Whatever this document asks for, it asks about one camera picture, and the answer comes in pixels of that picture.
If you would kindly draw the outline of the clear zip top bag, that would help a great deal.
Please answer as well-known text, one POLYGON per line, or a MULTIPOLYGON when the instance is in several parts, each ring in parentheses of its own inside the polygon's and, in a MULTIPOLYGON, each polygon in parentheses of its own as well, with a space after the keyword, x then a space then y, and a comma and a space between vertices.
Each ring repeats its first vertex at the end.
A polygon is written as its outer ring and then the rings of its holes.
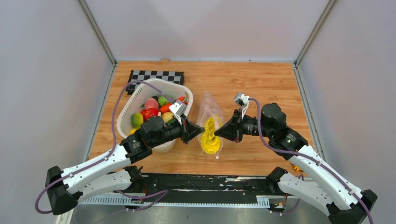
MULTIPOLYGON (((204 91, 202 94, 202 98, 200 101, 200 107, 199 107, 199 115, 198 115, 198 120, 197 124, 201 127, 204 127, 204 124, 207 119, 210 118, 210 116, 217 115, 221 119, 221 124, 219 126, 216 126, 217 130, 224 124, 223 117, 224 113, 221 110, 220 106, 217 104, 215 101, 215 98, 212 96, 212 94, 209 91, 204 91)), ((217 154, 212 154, 215 156, 215 159, 219 159, 219 154, 223 148, 224 140, 223 138, 220 137, 222 140, 221 148, 220 151, 217 154)))

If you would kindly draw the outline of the yellow napa cabbage toy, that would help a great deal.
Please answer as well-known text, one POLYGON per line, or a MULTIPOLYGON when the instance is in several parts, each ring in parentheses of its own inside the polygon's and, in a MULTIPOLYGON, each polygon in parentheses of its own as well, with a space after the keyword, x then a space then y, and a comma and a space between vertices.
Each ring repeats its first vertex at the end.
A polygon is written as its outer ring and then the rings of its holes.
POLYGON ((202 150, 207 154, 217 154, 220 151, 222 140, 214 135, 216 126, 221 124, 221 119, 217 115, 210 116, 204 124, 205 131, 199 139, 202 150))

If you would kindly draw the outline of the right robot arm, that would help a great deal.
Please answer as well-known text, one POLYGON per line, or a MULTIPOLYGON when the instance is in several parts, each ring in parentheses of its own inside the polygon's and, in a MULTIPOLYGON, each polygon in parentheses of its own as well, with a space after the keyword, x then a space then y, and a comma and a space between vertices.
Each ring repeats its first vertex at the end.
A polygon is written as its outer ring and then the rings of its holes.
POLYGON ((322 211, 332 224, 360 224, 366 218, 372 224, 370 211, 377 195, 369 189, 361 190, 338 174, 303 136, 287 126, 286 118, 276 103, 265 104, 257 118, 238 109, 214 134, 234 142, 240 142, 244 135, 267 137, 265 146, 302 168, 312 179, 305 182, 276 167, 267 176, 269 193, 294 195, 322 211))

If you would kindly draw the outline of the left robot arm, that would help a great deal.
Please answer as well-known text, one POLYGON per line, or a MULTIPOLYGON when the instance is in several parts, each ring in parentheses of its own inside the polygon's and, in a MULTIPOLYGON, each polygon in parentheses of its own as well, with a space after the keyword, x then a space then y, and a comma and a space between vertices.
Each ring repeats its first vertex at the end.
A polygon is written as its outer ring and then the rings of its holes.
POLYGON ((85 199, 115 190, 128 189, 132 193, 143 187, 138 168, 133 166, 153 153, 153 148, 180 138, 185 144, 204 132, 185 115, 180 121, 166 126, 163 119, 153 116, 140 129, 113 148, 91 160, 61 169, 47 171, 44 193, 47 193, 53 215, 64 214, 85 199))

